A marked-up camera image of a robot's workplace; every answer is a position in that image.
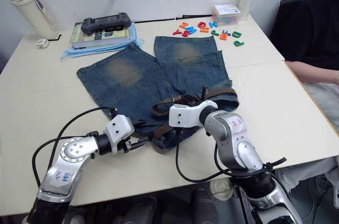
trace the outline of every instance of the denim jeans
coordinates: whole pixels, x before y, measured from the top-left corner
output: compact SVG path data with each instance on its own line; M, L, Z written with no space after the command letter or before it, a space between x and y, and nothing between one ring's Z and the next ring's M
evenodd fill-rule
M213 37L156 37L154 52L156 57L131 43L124 50L77 72L99 106L116 107L132 122L145 120L144 126L136 128L143 136L152 136L158 127L168 122L168 116L152 114L151 107L155 103L181 94L199 95L202 86L209 89L232 86ZM210 100L226 111L239 105L237 96L231 93ZM185 129L180 141L197 129ZM174 132L169 132L153 143L164 149L173 148L175 137Z

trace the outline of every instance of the black chair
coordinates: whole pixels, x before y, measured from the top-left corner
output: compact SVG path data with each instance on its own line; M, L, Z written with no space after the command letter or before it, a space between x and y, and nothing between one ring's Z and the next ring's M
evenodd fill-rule
M293 14L293 12L296 10L296 8L302 1L303 0L280 1L279 10L274 21L271 35L269 37L270 41L273 43L274 46L276 46L275 44L281 39L281 33L286 22L288 22L290 16Z

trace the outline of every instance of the person's arm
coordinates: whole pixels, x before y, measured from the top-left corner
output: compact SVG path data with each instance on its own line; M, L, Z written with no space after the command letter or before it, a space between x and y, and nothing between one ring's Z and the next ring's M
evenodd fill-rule
M339 84L339 70L322 69L300 61L286 61L300 81Z

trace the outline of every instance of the floor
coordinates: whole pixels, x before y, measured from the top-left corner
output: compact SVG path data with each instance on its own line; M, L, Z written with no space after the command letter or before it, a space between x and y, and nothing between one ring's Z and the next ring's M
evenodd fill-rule
M304 218L309 215L309 217L304 220L304 224L312 224L316 205L322 197L322 195L318 192L314 181L315 180L312 179L311 181L306 180L301 182L295 189L292 190L290 194L290 197L300 216ZM191 193L198 187L204 188L207 192L209 192L209 183L193 184L166 191L87 205L82 208L74 208L73 210L76 212L76 214L84 215L87 218L87 224L110 224L114 216L124 213L139 199L152 195L155 196L162 205L163 224L189 224L192 223L191 217L189 215ZM312 197L309 193L309 187L315 199L315 204L311 214L310 211L312 209ZM339 210L336 210L333 207L332 198L333 194L325 196L322 199L320 207L316 211L315 220L313 223L339 223ZM232 197L228 201L219 201L212 197L212 200L217 207L221 223L245 224L239 198ZM10 218L5 217L0 218L0 223L17 224L21 223L22 219L23 216L13 216Z

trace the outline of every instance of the small plastic box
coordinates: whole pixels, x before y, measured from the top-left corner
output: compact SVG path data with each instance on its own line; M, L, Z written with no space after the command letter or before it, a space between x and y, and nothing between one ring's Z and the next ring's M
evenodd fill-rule
M212 17L218 25L237 24L240 15L240 10L234 4L219 4L213 6Z

